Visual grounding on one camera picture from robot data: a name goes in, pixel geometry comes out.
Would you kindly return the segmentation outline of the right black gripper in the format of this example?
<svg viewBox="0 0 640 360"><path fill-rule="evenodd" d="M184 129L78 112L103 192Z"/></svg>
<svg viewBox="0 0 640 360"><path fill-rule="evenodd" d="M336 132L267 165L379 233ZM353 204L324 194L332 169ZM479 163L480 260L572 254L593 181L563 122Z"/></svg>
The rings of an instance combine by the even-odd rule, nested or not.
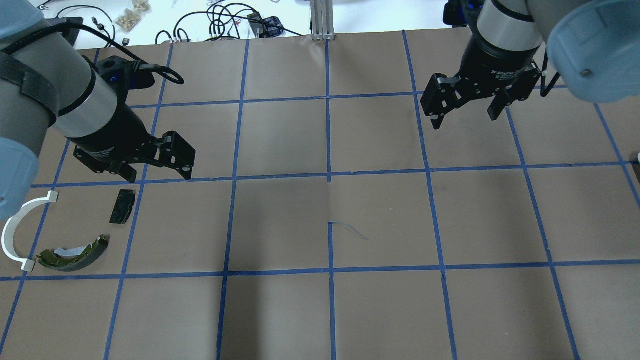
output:
<svg viewBox="0 0 640 360"><path fill-rule="evenodd" d="M420 104L433 129L439 130L447 114L466 105L474 96L489 97L496 89L487 108L491 121L496 121L514 101L527 100L540 77L539 68L533 65L539 49L510 51L484 38L471 38L457 76L435 73L422 94Z"/></svg>

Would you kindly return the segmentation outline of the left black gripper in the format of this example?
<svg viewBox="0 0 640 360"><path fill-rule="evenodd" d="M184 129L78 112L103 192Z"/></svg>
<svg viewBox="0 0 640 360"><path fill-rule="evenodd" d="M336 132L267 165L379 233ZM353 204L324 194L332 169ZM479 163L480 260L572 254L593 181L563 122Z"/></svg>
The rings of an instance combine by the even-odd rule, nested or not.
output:
<svg viewBox="0 0 640 360"><path fill-rule="evenodd" d="M118 107L100 130L76 137L73 143L73 157L95 174L109 173L134 183L134 165L146 164L173 169L184 180L193 176L196 150L176 131L152 136L129 107Z"/></svg>

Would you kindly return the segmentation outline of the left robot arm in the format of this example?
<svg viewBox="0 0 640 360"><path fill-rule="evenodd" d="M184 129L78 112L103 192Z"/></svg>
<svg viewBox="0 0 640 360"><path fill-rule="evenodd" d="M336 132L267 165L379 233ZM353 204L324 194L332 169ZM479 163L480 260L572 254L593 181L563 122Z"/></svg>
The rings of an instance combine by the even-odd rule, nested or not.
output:
<svg viewBox="0 0 640 360"><path fill-rule="evenodd" d="M133 165L147 164L192 178L196 150L175 131L154 137L127 105L130 91L152 87L154 75L178 85L185 80L121 45L126 58L93 63L64 39L67 28L110 41L80 23L52 25L27 0L1 2L2 220L23 207L51 128L75 145L74 157L93 173L134 183Z"/></svg>

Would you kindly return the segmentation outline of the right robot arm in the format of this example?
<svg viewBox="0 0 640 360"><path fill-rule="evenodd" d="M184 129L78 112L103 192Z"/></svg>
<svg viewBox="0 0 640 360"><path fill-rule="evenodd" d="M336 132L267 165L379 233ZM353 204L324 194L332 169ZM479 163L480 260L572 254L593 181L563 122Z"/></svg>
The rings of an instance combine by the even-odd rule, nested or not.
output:
<svg viewBox="0 0 640 360"><path fill-rule="evenodd" d="M449 0L443 21L469 27L457 74L431 76L420 104L438 130L445 116L490 98L496 120L534 88L545 97L562 79L588 103L639 95L637 0Z"/></svg>

